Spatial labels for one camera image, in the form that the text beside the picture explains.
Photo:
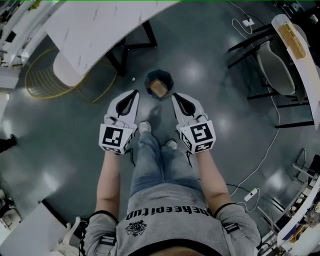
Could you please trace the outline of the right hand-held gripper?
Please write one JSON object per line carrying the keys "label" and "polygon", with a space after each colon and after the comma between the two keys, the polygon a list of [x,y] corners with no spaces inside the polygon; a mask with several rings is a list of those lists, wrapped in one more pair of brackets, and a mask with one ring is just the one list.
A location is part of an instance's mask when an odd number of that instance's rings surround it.
{"label": "right hand-held gripper", "polygon": [[[216,142],[216,135],[213,123],[205,114],[201,103],[179,92],[173,93],[171,100],[178,122],[179,138],[188,151],[191,154],[197,154],[212,149]],[[195,118],[186,122],[188,117]]]}

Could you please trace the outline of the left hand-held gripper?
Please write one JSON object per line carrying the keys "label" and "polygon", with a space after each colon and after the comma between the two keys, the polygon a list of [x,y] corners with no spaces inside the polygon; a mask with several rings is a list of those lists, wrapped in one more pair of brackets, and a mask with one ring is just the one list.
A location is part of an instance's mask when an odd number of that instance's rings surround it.
{"label": "left hand-held gripper", "polygon": [[105,115],[99,130],[99,146],[104,151],[121,155],[126,153],[138,128],[134,122],[139,97],[139,91],[133,89],[123,92],[110,102],[108,115]]}

